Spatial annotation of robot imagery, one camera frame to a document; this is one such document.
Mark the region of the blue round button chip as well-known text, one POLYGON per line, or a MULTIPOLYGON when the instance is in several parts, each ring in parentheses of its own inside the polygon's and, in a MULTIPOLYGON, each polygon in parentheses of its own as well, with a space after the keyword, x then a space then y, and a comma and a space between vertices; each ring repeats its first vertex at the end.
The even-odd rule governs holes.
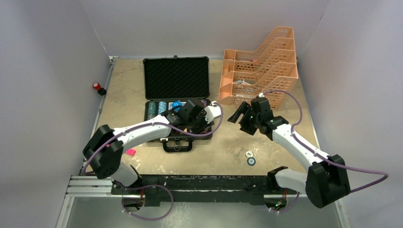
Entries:
POLYGON ((184 104, 186 103, 180 101, 174 101, 171 105, 171 109, 173 109, 174 111, 178 111, 184 104))

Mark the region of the blue playing card deck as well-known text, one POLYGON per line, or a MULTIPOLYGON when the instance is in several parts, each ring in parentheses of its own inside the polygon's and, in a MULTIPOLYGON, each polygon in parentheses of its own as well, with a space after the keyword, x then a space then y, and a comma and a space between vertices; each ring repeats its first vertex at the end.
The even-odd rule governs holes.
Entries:
POLYGON ((170 110, 179 110, 180 109, 180 107, 182 106, 182 103, 181 102, 179 102, 179 101, 175 101, 175 102, 172 102, 171 103, 171 106, 170 106, 170 110))

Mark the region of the white poker chip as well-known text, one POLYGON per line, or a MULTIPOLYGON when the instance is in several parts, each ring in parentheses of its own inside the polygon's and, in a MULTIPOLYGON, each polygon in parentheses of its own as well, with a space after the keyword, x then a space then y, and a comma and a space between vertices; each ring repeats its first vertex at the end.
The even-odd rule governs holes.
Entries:
POLYGON ((248 151, 245 152, 245 156, 247 158, 252 158, 254 156, 254 153, 252 151, 248 150, 248 151))

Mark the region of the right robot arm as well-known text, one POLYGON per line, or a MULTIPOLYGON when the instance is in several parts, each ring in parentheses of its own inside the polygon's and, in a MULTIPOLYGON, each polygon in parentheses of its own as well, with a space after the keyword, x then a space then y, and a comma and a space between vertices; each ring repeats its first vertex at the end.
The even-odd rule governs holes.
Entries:
POLYGON ((291 189, 306 194, 317 208, 323 208, 351 193, 344 159, 330 156, 298 134, 282 116, 275 116, 266 98, 242 102, 228 122, 239 123, 240 130, 254 135, 256 131, 286 149, 306 170, 305 173, 280 167, 268 172, 267 188, 272 193, 291 189))

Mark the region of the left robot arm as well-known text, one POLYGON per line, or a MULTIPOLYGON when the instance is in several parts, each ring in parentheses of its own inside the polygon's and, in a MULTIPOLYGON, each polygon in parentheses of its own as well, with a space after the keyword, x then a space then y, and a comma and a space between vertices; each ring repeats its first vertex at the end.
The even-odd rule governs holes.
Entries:
POLYGON ((220 114, 218 106, 205 106, 202 101, 191 99, 142 123, 115 129, 102 125, 83 149, 87 160, 83 174, 88 175, 87 167, 91 167, 98 179, 113 178, 122 183, 129 194, 137 194, 142 182, 135 169, 122 162, 124 152, 145 142, 166 138, 172 130, 187 129, 186 134, 190 136, 206 136, 214 118, 220 114))

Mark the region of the black poker set case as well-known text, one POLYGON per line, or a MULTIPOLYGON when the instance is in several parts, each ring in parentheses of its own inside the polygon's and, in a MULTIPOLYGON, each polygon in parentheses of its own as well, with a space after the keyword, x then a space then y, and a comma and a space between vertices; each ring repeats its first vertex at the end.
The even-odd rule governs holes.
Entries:
POLYGON ((174 101, 194 98, 205 106, 211 104, 208 57, 145 58, 143 68, 144 120, 168 111, 174 101))

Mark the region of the teal poker chip right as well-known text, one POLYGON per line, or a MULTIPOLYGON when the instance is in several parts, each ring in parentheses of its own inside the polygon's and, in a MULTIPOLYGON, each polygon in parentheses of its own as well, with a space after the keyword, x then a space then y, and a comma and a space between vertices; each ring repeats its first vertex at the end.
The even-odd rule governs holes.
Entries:
POLYGON ((249 157, 249 158, 247 159, 247 164, 248 164, 249 166, 254 166, 254 165, 256 164, 255 158, 249 157))

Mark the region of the orange plastic file tray rack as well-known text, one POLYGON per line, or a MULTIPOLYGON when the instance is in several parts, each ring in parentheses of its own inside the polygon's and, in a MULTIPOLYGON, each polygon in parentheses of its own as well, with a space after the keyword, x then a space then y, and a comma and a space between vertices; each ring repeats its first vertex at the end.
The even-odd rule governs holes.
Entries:
POLYGON ((254 51, 224 51, 218 100, 240 105, 267 92, 271 107, 278 109, 285 99, 280 90, 291 91, 298 79, 294 29, 277 26, 254 51))

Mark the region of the pink highlighter marker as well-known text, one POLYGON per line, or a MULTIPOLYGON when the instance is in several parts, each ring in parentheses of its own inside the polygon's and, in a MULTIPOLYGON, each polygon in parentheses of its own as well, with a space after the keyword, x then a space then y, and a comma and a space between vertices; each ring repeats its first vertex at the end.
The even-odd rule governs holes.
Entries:
POLYGON ((136 150, 135 150, 135 149, 129 149, 129 150, 127 150, 125 153, 128 154, 128 155, 130 155, 130 156, 134 156, 135 153, 136 153, 136 150))

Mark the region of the red emergency button left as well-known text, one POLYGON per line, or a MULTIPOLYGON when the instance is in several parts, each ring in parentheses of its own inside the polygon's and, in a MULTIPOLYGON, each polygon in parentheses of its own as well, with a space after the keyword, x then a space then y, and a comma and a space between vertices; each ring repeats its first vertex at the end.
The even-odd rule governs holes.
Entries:
POLYGON ((92 87, 97 91, 97 93, 101 96, 106 95, 107 91, 97 82, 93 83, 92 87))

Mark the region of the black base frame rail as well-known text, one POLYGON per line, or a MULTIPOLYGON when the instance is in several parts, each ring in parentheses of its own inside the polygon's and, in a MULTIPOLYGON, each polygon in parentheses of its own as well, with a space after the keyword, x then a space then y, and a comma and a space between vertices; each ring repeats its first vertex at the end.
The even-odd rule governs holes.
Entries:
POLYGON ((158 175, 143 174, 137 182, 124 187, 117 181, 113 195, 144 197, 145 206, 162 202, 248 203, 283 208, 294 190, 280 188, 271 175, 158 175))

